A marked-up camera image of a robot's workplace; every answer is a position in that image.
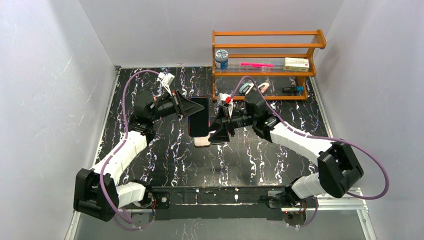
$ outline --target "white connector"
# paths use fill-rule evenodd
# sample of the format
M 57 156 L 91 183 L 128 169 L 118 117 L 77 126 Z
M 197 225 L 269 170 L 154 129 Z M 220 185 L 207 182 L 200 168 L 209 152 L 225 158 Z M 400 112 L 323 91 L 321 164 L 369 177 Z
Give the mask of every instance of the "white connector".
M 172 81 L 174 80 L 175 76 L 171 73 L 159 73 L 157 76 L 157 80 L 160 82 L 160 85 L 169 93 L 171 94 L 170 85 L 172 84 Z
M 231 99 L 231 96 L 226 93 L 220 93 L 218 94 L 216 98 L 216 102 L 218 103 L 219 106 L 222 106 L 224 108 L 224 112 L 225 112 L 225 109 L 228 109 L 228 115 L 231 118 L 231 116 L 233 115 L 233 108 L 234 108 L 234 103 L 233 103 L 233 99 Z

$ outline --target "phone case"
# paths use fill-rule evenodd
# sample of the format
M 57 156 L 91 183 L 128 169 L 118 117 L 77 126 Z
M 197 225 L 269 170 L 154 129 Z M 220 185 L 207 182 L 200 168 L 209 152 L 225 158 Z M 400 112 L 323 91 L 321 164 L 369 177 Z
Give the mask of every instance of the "phone case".
M 211 145 L 211 142 L 208 140 L 210 136 L 211 136 L 211 134 L 209 133 L 209 135 L 207 135 L 207 136 L 195 137 L 194 138 L 194 146 L 198 147 L 198 148 L 209 147 Z

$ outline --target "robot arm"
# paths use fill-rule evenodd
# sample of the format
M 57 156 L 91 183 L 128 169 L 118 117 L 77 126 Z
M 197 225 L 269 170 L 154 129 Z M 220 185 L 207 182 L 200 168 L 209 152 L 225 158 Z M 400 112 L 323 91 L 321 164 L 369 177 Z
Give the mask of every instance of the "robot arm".
M 169 74 L 162 76 L 169 80 Z M 104 168 L 103 180 L 107 194 L 117 208 L 122 208 L 134 202 L 148 202 L 145 194 L 151 188 L 148 182 L 133 180 L 124 185 L 118 185 L 119 179 L 131 161 L 153 140 L 156 131 L 154 122 L 160 118 L 177 114 L 188 117 L 204 107 L 184 98 L 178 90 L 168 91 L 159 97 L 143 91 L 136 96 L 134 113 L 129 119 L 128 136 L 122 139 L 108 155 L 91 169 L 82 168 L 76 175 L 73 208 L 92 217 L 109 221 L 115 211 L 106 201 L 100 188 L 100 174 Z
M 318 166 L 317 173 L 301 176 L 286 186 L 284 192 L 277 196 L 281 203 L 295 205 L 302 199 L 320 194 L 341 198 L 364 175 L 352 147 L 294 133 L 294 127 L 289 129 L 269 112 L 257 91 L 246 95 L 245 111 L 232 109 L 232 115 L 225 111 L 232 105 L 228 97 L 222 94 L 218 98 L 226 101 L 218 102 L 220 109 L 209 129 L 215 131 L 209 138 L 210 142 L 228 142 L 230 135 L 234 136 L 235 128 L 252 126 L 260 138 L 296 151 Z M 297 132 L 308 135 L 298 129 Z

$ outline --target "wire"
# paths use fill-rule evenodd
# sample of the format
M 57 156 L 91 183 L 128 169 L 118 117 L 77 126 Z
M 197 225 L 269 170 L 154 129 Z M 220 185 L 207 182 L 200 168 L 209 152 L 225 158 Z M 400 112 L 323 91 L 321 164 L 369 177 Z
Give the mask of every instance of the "wire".
M 130 215 L 128 214 L 128 212 L 125 210 L 125 208 L 122 207 L 122 212 L 120 212 L 118 210 L 118 208 L 114 205 L 114 202 L 112 201 L 111 197 L 108 194 L 108 191 L 106 190 L 105 187 L 105 180 L 103 178 L 103 174 L 105 173 L 105 168 L 106 165 L 108 165 L 109 161 L 113 158 L 113 156 L 115 154 L 117 154 L 117 152 L 125 145 L 125 143 L 127 142 L 127 138 L 128 138 L 128 121 L 127 121 L 127 114 L 125 111 L 125 95 L 128 89 L 128 86 L 130 85 L 130 82 L 136 78 L 136 76 L 138 76 L 139 74 L 142 73 L 152 73 L 152 74 L 156 74 L 158 75 L 159 73 L 153 70 L 141 70 L 138 71 L 136 73 L 134 73 L 126 82 L 125 87 L 123 88 L 123 93 L 122 93 L 122 115 L 123 115 L 123 123 L 125 126 L 125 137 L 124 140 L 122 141 L 121 145 L 119 145 L 119 147 L 113 152 L 113 155 L 110 155 L 107 160 L 104 162 L 103 166 L 101 167 L 101 171 L 100 171 L 100 187 L 101 187 L 101 191 L 103 192 L 104 197 L 106 198 L 107 203 L 110 205 L 110 207 L 113 209 L 113 211 L 115 211 L 115 213 L 125 222 L 127 222 L 128 224 L 132 224 L 133 220 L 131 219 Z
M 147 206 L 140 206 L 140 208 L 141 209 L 146 209 L 146 208 L 148 208 L 148 207 L 150 207 L 152 204 L 153 204 L 153 202 L 154 202 L 155 200 L 153 199 L 153 197 L 151 198 L 151 201 L 150 201 L 150 203 L 147 205 Z
M 315 196 L 313 196 L 312 197 L 312 199 L 313 200 L 315 200 L 315 211 L 313 212 L 313 215 L 312 215 L 312 217 L 309 219 L 309 221 L 307 221 L 307 222 L 305 222 L 304 224 L 302 224 L 302 225 L 299 225 L 299 227 L 306 227 L 306 226 L 308 226 L 310 223 L 312 223 L 312 221 L 314 220 L 314 218 L 315 218 L 315 216 L 317 215 L 317 213 L 318 213 L 318 199 L 315 197 Z
M 153 220 L 151 222 L 147 223 L 146 225 L 144 225 L 144 226 L 138 226 L 138 227 L 127 227 L 127 226 L 124 226 L 120 222 L 118 222 L 118 220 L 116 219 L 116 217 L 113 217 L 113 221 L 116 223 L 116 225 L 118 225 L 122 229 L 129 230 L 129 231 L 138 231 L 138 230 L 144 229 L 145 227 L 150 226 L 150 224 L 153 223 L 154 218 L 153 218 Z
M 302 202 L 301 204 L 300 204 L 300 209 L 299 209 L 299 211 L 297 211 L 297 213 L 298 214 L 300 214 L 301 212 L 302 212 L 302 209 L 304 208 L 304 203 Z
M 253 78 L 251 76 L 246 75 L 246 76 L 242 77 L 240 79 L 240 81 L 238 81 L 237 86 L 235 87 L 234 91 L 231 93 L 231 98 L 233 98 L 233 96 L 236 94 L 237 90 L 240 87 L 240 84 L 243 82 L 244 79 L 250 79 L 253 82 L 253 85 L 255 86 L 257 91 L 259 92 L 262 99 L 265 100 L 266 106 L 269 108 L 269 110 L 272 112 L 272 114 L 274 116 L 276 116 L 278 118 L 278 120 L 285 127 L 287 127 L 287 129 L 289 129 L 293 133 L 295 133 L 299 136 L 302 136 L 302 137 L 309 138 L 309 139 L 321 139 L 321 140 L 328 140 L 328 141 L 336 141 L 336 142 L 341 142 L 341 143 L 350 145 L 350 146 L 358 149 L 359 151 L 363 152 L 365 155 L 367 155 L 369 158 L 371 158 L 377 164 L 377 166 L 380 168 L 380 170 L 381 170 L 381 172 L 383 173 L 383 176 L 384 176 L 384 182 L 385 183 L 384 183 L 383 191 L 380 194 L 375 195 L 375 196 L 361 196 L 361 195 L 357 195 L 357 194 L 354 194 L 354 193 L 351 193 L 351 192 L 347 192 L 348 195 L 355 197 L 355 198 L 358 198 L 358 199 L 364 199 L 364 200 L 375 200 L 375 199 L 379 199 L 379 198 L 383 197 L 384 195 L 386 195 L 386 193 L 389 191 L 389 185 L 390 185 L 389 175 L 387 174 L 386 169 L 383 167 L 383 164 L 375 156 L 373 156 L 371 153 L 366 151 L 364 148 L 362 148 L 362 147 L 360 147 L 360 146 L 358 146 L 358 145 L 356 145 L 352 142 L 349 142 L 349 141 L 346 141 L 346 140 L 343 140 L 343 139 L 340 139 L 340 138 L 333 138 L 333 137 L 327 137 L 327 136 L 313 136 L 313 135 L 305 134 L 305 133 L 299 131 L 298 129 L 292 127 L 290 124 L 288 124 L 286 121 L 284 121 L 284 119 L 270 106 L 268 101 L 265 99 L 264 95 L 259 90 L 258 85 L 256 84 L 256 82 L 253 80 Z
M 305 208 L 303 209 L 303 211 L 301 211 L 301 213 L 306 212 L 306 209 L 308 208 L 308 202 L 305 200 Z
M 153 215 L 153 217 L 155 216 L 155 208 L 156 208 L 156 199 L 154 200 L 154 204 L 153 207 L 151 208 L 151 214 Z

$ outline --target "pink toothbrush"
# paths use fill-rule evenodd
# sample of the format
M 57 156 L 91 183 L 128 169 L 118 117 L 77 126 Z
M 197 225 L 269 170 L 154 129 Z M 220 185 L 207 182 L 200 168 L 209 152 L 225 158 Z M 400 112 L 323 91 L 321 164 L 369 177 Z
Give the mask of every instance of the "pink toothbrush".
M 242 66 L 251 66 L 251 67 L 255 67 L 255 68 L 262 68 L 262 67 L 270 67 L 273 68 L 274 65 L 273 64 L 266 64 L 266 63 L 255 63 L 255 62 L 241 62 L 240 63 Z

